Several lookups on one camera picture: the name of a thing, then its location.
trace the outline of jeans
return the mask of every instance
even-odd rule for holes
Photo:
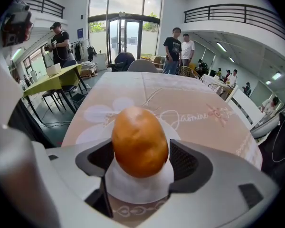
[[[163,66],[163,74],[175,74],[176,68],[178,66],[178,61],[169,62],[166,60],[165,65]]]
[[[189,59],[182,59],[180,62],[180,66],[178,67],[177,72],[179,72],[179,75],[181,75],[181,67],[186,66],[189,67]]]

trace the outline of white t-shirt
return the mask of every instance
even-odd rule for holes
[[[190,59],[191,52],[195,50],[194,42],[190,40],[189,42],[183,42],[181,44],[181,58]]]
[[[228,81],[230,82],[229,85],[234,87],[234,84],[237,83],[238,77],[237,77],[236,75],[233,76],[233,74],[230,74],[227,79],[228,79],[227,82],[228,82]]]
[[[265,100],[262,103],[262,106],[264,107],[264,112],[266,115],[270,115],[274,111],[274,107],[271,105],[271,101],[269,99]]]

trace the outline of ceiling light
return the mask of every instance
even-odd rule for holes
[[[272,78],[274,79],[274,80],[277,80],[279,77],[281,77],[282,75],[279,73],[279,72],[277,72],[275,75],[273,75],[272,76]]]
[[[19,53],[21,51],[21,48],[19,48],[16,52],[15,52],[15,54],[11,57],[11,61],[12,60],[14,60],[14,58],[17,56],[17,54]]]
[[[225,50],[225,48],[223,48],[223,46],[222,46],[220,43],[217,42],[217,44],[218,44],[218,46],[219,46],[224,52],[227,52],[227,51]]]

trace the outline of yellow table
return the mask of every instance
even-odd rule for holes
[[[33,83],[30,87],[28,87],[24,92],[23,96],[26,97],[30,107],[32,107],[32,110],[36,117],[39,119],[40,122],[41,119],[39,118],[38,114],[36,113],[30,99],[29,95],[34,95],[43,91],[48,90],[57,90],[64,100],[66,101],[67,105],[70,107],[73,113],[76,113],[76,110],[68,100],[67,96],[65,95],[64,91],[62,90],[62,86],[76,86],[79,84],[79,81],[84,86],[85,90],[87,91],[86,85],[84,84],[82,78],[80,77],[80,71],[81,71],[81,64],[75,64],[72,66],[68,66],[65,68],[62,68],[60,73],[48,76],[45,75],[35,83]]]

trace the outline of cap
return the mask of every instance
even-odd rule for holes
[[[55,29],[58,26],[61,26],[60,22],[55,22],[49,29]]]

